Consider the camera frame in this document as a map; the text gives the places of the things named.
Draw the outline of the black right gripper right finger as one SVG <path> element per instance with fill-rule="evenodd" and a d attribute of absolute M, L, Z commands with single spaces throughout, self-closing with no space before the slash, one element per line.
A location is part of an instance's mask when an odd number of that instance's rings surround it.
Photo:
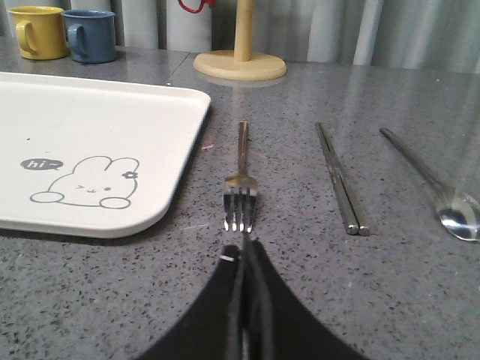
<path fill-rule="evenodd" d="M 364 359 L 322 325 L 275 270 L 259 241 L 245 239 L 244 328 L 249 359 Z"/>

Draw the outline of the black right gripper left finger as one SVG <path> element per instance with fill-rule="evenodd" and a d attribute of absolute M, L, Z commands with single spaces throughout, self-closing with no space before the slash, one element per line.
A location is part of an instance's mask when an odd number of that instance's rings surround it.
<path fill-rule="evenodd" d="M 141 359 L 241 359 L 242 266 L 235 245 L 183 317 Z"/>

